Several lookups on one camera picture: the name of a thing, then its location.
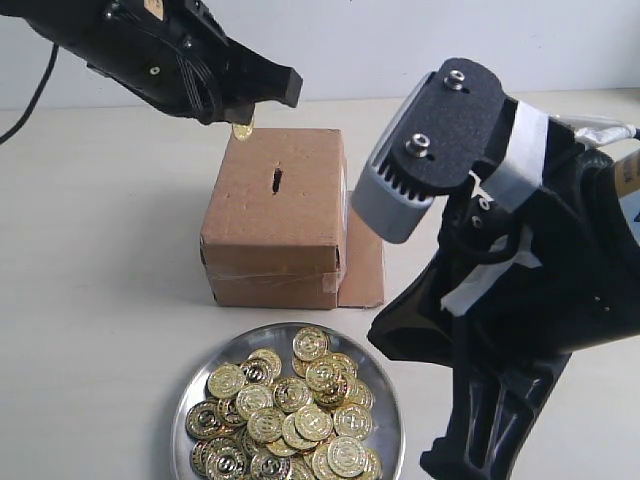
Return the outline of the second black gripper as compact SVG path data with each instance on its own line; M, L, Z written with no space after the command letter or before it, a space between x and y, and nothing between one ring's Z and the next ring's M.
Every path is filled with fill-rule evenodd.
M296 108L303 79L228 37L200 1L12 1L9 14L174 117L250 125Z

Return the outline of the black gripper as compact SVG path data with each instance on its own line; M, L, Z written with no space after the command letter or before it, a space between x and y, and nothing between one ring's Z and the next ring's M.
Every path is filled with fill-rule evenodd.
M542 185L521 207L502 208L475 174L449 195L432 260L369 330L387 358L452 368L462 345L523 363L638 334L636 165L603 151L638 130L600 117L549 127Z

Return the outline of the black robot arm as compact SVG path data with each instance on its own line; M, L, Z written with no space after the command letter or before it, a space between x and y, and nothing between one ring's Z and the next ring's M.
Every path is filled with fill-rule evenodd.
M302 78L229 37L200 1L5 1L162 113L248 124L298 103ZM631 125L557 117L451 58L406 99L351 197L379 237L404 242L434 198L438 248L374 319L387 358L453 371L446 434L420 459L436 479L507 479L571 355L639 332L639 157L605 145Z

